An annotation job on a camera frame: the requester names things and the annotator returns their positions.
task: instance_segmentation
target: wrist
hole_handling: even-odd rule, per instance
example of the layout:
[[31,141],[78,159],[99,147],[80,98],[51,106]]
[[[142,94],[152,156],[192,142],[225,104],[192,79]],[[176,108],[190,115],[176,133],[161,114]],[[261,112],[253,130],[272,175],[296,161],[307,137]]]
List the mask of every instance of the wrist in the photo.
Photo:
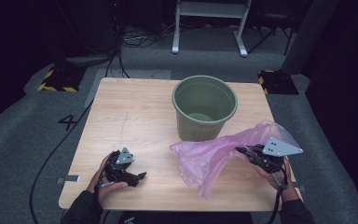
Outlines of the wrist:
[[300,197],[298,196],[295,186],[293,185],[292,182],[289,182],[287,189],[284,189],[282,191],[282,194],[281,194],[282,202],[297,200],[299,198]]

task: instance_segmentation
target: black sleeve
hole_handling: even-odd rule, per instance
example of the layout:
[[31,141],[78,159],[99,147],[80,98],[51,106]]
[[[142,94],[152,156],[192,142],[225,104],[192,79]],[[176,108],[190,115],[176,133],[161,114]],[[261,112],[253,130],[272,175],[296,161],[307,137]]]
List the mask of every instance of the black sleeve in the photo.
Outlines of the black sleeve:
[[99,224],[102,213],[98,199],[91,192],[84,190],[72,203],[61,224]]
[[282,203],[282,224],[314,224],[312,213],[301,199]]

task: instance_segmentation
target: plastic bag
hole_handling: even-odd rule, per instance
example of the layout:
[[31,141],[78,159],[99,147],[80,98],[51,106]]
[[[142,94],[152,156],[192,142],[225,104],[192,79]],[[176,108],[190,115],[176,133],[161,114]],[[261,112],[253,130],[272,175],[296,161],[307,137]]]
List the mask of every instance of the plastic bag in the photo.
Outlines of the plastic bag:
[[198,186],[199,196],[208,198],[214,181],[225,166],[231,152],[242,160],[247,157],[235,147],[265,145],[270,137],[294,147],[298,143],[282,126],[273,121],[262,121],[241,133],[223,136],[205,142],[179,142],[170,146],[178,161],[178,168],[184,182],[190,187]]

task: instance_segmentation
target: metal stand leg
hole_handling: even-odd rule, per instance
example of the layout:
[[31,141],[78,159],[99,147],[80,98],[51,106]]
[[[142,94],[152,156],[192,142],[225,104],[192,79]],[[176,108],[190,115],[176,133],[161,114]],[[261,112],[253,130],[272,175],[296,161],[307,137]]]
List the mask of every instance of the metal stand leg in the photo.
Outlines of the metal stand leg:
[[267,37],[269,37],[270,35],[272,35],[274,33],[274,30],[271,30],[267,35],[265,35],[260,41],[257,42],[257,44],[255,44],[251,50],[249,50],[249,53],[251,53],[255,48],[257,48],[261,43],[263,43],[263,41],[265,39],[267,39]]
[[251,3],[252,3],[252,0],[248,0],[246,2],[245,8],[243,9],[243,15],[241,18],[240,29],[238,31],[234,31],[235,40],[237,41],[237,45],[238,45],[238,48],[240,49],[240,54],[242,57],[248,56],[248,52],[246,51],[246,48],[243,45],[242,32],[243,32],[243,27],[245,26],[246,18],[248,17],[249,8],[251,6]]
[[283,54],[284,56],[286,56],[287,50],[289,49],[290,40],[292,39],[292,35],[293,35],[293,28],[290,28],[290,34],[289,34],[289,36],[287,37],[288,40],[287,40],[286,48],[284,49],[284,54]]
[[176,3],[176,15],[175,15],[175,34],[173,35],[172,53],[177,54],[179,52],[179,37],[180,37],[180,0]]

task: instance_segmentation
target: wooden table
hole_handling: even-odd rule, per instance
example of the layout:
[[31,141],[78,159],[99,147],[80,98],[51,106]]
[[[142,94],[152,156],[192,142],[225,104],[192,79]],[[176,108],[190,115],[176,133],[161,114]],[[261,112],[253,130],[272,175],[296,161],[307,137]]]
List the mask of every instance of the wooden table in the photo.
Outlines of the wooden table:
[[[104,78],[69,171],[78,182],[65,182],[59,200],[69,208],[87,187],[103,158],[126,147],[135,157],[127,170],[147,172],[136,188],[109,195],[102,206],[113,210],[158,211],[272,211],[276,190],[257,175],[254,166],[231,156],[213,185],[209,199],[197,186],[182,180],[170,145],[180,142],[172,91],[177,80]],[[266,96],[258,84],[228,83],[238,96],[238,110],[219,136],[253,128],[273,120]]]

